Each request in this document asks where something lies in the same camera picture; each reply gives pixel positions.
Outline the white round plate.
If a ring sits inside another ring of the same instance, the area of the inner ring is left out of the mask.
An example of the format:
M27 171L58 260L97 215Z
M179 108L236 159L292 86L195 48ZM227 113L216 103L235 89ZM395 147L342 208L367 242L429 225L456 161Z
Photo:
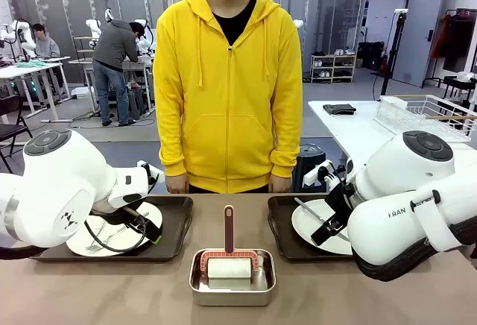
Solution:
M151 203L144 202L139 208L138 212L140 214L144 214L149 212L146 218L149 218L153 221L163 221L162 212L159 208L155 207ZM101 226L103 219L99 216L89 216L87 222L89 226L92 228L93 233L96 235L98 232L97 229ZM113 233L118 228L121 228L124 224L120 225L111 225L106 223L103 231L101 232L99 238L105 239L108 234ZM120 233L118 236L114 237L110 242L109 246L114 247L116 249L121 248L128 248L133 244L137 243L139 240L140 235L135 231L127 230L126 232ZM87 257L108 257L108 256L116 256L122 253L114 253L107 249L102 249L96 252L85 250L85 247L91 245L93 241L93 237L88 232L86 227L83 225L76 234L73 235L67 242L66 245L70 251L73 253L80 255L80 256L87 256Z
M298 205L291 216L292 227L295 232L311 246L327 251L329 253L351 256L351 244L348 239L347 228L345 227L338 236L333 236L327 239L323 244L316 245L311 238L311 235L316 231L324 221L330 218L334 211L327 205L324 199L316 199L307 201L306 205L319 218L314 217L308 210Z

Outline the pink lint roller maroon handle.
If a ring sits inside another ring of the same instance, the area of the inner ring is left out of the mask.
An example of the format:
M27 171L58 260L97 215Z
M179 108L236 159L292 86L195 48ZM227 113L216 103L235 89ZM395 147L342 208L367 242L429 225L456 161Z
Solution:
M207 249L200 256L200 270L213 280L250 280L259 270L259 256L255 250L235 247L235 210L224 207L224 248Z

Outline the dark plastic stool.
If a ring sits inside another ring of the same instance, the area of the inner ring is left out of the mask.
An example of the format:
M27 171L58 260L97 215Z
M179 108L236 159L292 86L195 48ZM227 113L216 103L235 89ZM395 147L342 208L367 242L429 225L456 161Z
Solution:
M310 143L301 145L297 164L292 172L291 191L294 193L326 193L326 185L314 183L307 186L303 181L308 172L325 160L326 153L318 146Z

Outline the black bag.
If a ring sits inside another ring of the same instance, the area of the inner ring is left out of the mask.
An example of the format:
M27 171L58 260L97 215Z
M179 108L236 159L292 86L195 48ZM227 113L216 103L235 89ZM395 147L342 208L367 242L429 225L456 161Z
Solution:
M361 67L373 71L380 70L384 47L385 43L383 41L360 42L358 44L357 58L361 60Z

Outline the person's left hand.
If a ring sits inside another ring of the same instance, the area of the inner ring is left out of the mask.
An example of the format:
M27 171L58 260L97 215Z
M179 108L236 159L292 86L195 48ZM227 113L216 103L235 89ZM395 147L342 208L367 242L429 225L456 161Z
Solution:
M272 174L268 181L268 191L270 193L286 193L291 189L292 179L284 178Z

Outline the person's right forearm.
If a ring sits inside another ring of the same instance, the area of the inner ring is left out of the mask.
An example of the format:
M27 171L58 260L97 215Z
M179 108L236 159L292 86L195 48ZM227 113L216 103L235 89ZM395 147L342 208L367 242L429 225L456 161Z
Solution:
M181 143L181 118L177 113L160 111L156 108L157 127L160 140L159 159L165 166L167 177L186 173Z

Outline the black clothes rack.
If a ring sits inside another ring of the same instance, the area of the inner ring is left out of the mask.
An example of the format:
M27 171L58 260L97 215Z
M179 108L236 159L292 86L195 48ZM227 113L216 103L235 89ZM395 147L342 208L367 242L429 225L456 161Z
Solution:
M432 51L440 28L439 21L434 41L432 42L429 60L429 64L432 65L432 75L423 79L421 88L423 88L427 82L435 82L438 86L443 82L443 78L436 75L439 63L442 63L441 68L443 71L453 72L455 74L462 72L466 65L474 29L477 24L477 9L447 9L443 17L445 17L446 14L451 15L452 18L448 28L443 56L438 59L432 58Z

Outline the person's left forearm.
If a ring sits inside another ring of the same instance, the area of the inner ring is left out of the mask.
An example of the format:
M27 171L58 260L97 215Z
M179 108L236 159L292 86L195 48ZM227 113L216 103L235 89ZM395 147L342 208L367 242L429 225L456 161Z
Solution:
M272 175L290 178L300 152L302 119L299 113L273 112L275 146L271 152Z

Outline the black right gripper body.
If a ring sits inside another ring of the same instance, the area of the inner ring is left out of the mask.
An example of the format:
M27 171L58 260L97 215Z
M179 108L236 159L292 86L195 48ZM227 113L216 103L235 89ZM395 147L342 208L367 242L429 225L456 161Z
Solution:
M344 185L339 183L325 197L325 202L335 211L339 223L347 223L353 211L351 197L354 194L355 188L351 183L345 183Z

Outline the long white desk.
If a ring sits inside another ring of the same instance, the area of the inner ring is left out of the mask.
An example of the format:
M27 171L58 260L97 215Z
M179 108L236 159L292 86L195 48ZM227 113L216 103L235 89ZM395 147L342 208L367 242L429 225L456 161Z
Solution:
M30 109L25 116L29 119L45 111L50 112L42 124L69 123L71 119L61 119L56 106L72 99L69 84L63 68L63 61L69 57L58 58L58 63L43 62L41 66L19 66L16 63L0 68L0 94L6 92L14 95L14 87L18 92L21 104L24 100Z

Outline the person in grey hoodie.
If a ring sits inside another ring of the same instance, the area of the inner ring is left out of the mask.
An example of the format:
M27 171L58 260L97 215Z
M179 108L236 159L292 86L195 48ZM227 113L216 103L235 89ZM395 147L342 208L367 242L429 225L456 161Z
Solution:
M134 123L129 117L129 97L122 63L126 58L138 61L136 40L144 35L145 29L139 22L113 19L107 23L95 47L92 67L99 101L101 123L111 124L109 89L116 93L117 119L120 127Z

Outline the white shoe rack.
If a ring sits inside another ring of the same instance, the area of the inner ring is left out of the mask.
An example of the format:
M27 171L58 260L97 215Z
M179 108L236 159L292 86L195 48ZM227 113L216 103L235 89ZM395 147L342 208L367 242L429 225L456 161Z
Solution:
M309 77L312 83L352 82L355 68L355 54L312 54L310 59Z

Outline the brown plastic tray with handles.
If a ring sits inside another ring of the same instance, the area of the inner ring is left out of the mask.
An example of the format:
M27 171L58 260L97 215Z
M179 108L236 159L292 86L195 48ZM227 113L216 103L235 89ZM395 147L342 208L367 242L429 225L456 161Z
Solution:
M302 201L323 200L324 194L274 195L268 199L268 224L274 235L277 250L280 256L291 263L318 263L318 262L351 262L351 255L339 255L309 244L293 229L291 216L299 206L294 200L297 196Z
M86 229L80 230L67 243L52 247L32 259L39 262L151 262L164 263L176 257L192 222L193 201L189 197L151 196L140 206L148 219L162 222L161 239L153 244L147 239L142 245L126 253L105 248L88 251L92 242Z

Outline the orange hanging jacket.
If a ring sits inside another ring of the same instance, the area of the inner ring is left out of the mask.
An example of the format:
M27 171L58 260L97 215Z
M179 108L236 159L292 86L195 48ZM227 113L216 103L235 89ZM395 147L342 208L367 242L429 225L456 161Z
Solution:
M438 59L443 56L444 45L446 42L446 37L448 34L448 28L451 21L452 16L446 14L445 17L440 20L440 28L439 33L437 34L437 39L432 51L432 58Z

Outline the silver fork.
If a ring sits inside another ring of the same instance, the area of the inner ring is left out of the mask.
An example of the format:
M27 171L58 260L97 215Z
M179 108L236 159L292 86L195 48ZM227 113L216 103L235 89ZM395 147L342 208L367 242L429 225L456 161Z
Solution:
M143 216L147 216L149 214L149 212L146 212L144 214L142 214ZM123 233L123 232L126 232L127 230L130 230L130 231L138 231L139 232L139 240L137 243L133 244L132 246L128 247L128 248L121 248L121 249L116 249L114 247L110 247L109 246L109 242L116 236L118 236L120 233ZM107 249L107 250L110 250L114 253L126 253L126 252L129 252L129 251L132 251L134 249L136 249L137 247L139 247L143 241L145 239L145 228L131 228L131 227L127 227L126 225L122 226L121 228L118 228L117 230L115 230L113 233L110 233L107 235L107 237L105 239L98 239L97 240L97 243L95 245L89 245L87 247L85 247L85 250L88 250L88 251L93 251L93 252L96 252L96 251L99 251L99 250L102 250L102 249Z

